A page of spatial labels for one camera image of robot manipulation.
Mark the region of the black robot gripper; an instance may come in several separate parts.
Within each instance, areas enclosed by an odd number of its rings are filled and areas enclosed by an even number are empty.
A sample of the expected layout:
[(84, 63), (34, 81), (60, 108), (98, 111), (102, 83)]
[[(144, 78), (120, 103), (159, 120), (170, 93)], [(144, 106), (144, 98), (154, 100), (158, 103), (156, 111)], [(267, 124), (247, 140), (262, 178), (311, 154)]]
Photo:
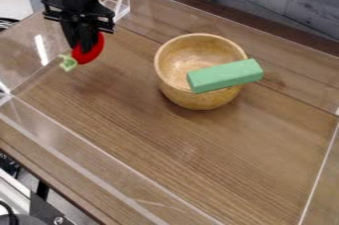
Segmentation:
[(99, 0), (42, 0), (44, 17), (62, 22), (63, 32), (71, 48), (80, 40), (83, 53), (88, 53), (98, 43), (98, 30), (111, 33), (114, 30), (115, 13), (106, 8)]

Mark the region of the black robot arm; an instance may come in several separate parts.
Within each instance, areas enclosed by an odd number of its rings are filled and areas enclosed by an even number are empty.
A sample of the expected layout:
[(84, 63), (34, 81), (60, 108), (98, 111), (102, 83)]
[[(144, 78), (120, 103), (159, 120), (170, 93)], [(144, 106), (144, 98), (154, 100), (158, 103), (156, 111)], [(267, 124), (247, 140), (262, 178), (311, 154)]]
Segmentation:
[(99, 33), (114, 32), (115, 12), (99, 0), (42, 0), (44, 18), (59, 22), (71, 48), (90, 53)]

